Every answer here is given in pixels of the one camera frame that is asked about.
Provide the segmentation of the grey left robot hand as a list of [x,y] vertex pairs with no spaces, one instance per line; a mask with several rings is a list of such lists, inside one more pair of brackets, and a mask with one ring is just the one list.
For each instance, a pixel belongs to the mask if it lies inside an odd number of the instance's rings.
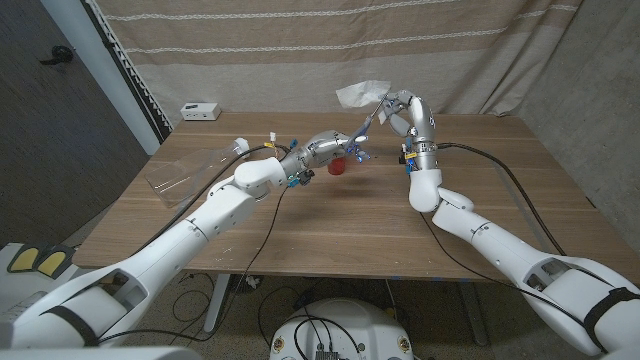
[[347,136],[335,130],[321,132],[306,144],[292,150],[281,165],[287,176],[297,175],[309,169],[328,165],[335,158],[356,155],[362,142],[368,140],[364,134]]

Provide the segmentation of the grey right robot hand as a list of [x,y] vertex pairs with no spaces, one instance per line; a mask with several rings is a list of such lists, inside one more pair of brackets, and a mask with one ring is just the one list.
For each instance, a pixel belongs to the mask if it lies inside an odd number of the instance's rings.
[[435,152],[435,120],[425,101],[408,90],[389,93],[383,100],[379,113],[382,123],[389,121],[393,132],[411,141],[407,146],[404,162],[412,171],[431,170],[437,167]]

